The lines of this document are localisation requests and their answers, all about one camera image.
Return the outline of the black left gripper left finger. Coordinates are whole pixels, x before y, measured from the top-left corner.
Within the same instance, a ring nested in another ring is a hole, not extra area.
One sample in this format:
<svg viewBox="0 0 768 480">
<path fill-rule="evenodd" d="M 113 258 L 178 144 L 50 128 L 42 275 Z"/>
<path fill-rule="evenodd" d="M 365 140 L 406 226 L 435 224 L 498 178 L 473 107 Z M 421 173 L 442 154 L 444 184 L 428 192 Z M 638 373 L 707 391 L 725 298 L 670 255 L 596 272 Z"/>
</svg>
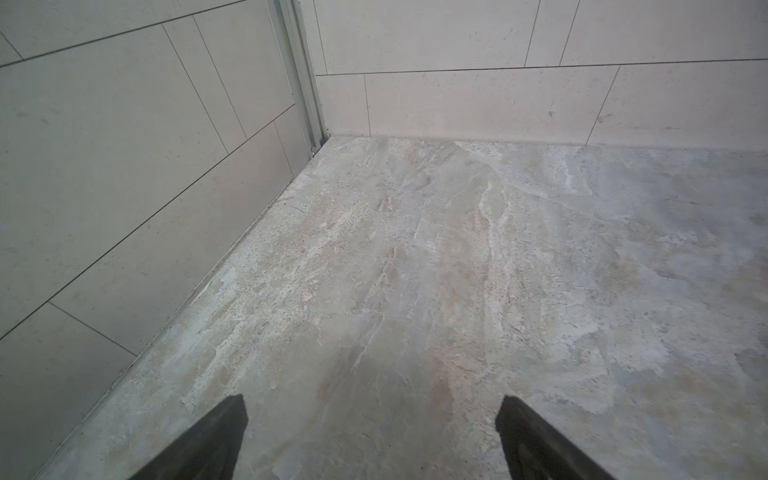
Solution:
<svg viewBox="0 0 768 480">
<path fill-rule="evenodd" d="M 130 479 L 232 479 L 247 424 L 243 396 L 228 396 Z"/>
</svg>

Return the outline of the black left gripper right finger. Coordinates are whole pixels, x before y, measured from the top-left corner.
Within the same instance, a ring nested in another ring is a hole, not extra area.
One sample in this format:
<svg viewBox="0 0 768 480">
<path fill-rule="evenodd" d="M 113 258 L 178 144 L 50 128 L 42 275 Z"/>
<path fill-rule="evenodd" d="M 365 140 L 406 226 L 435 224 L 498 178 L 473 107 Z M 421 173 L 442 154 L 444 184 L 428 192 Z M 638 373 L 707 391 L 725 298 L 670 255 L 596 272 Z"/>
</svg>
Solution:
<svg viewBox="0 0 768 480">
<path fill-rule="evenodd" d="M 512 479 L 614 479 L 516 396 L 505 396 L 495 428 Z"/>
</svg>

